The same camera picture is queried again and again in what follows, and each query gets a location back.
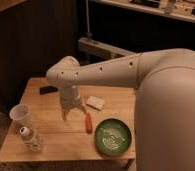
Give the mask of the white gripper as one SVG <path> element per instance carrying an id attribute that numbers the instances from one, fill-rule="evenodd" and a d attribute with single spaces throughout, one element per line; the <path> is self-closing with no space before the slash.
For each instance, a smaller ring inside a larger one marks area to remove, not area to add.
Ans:
<path id="1" fill-rule="evenodd" d="M 77 86 L 62 87 L 59 89 L 60 104 L 62 109 L 62 118 L 67 120 L 69 110 L 78 107 L 81 103 L 81 95 Z M 80 110 L 87 114 L 87 109 L 84 105 L 80 105 Z"/>

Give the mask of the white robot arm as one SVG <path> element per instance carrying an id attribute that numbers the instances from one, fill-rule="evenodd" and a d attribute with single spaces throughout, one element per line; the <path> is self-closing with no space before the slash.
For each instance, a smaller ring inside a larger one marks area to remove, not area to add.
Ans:
<path id="1" fill-rule="evenodd" d="M 67 107 L 79 100 L 80 85 L 134 88 L 137 171 L 195 171 L 195 51 L 142 52 L 84 66 L 67 56 L 46 78 Z"/>

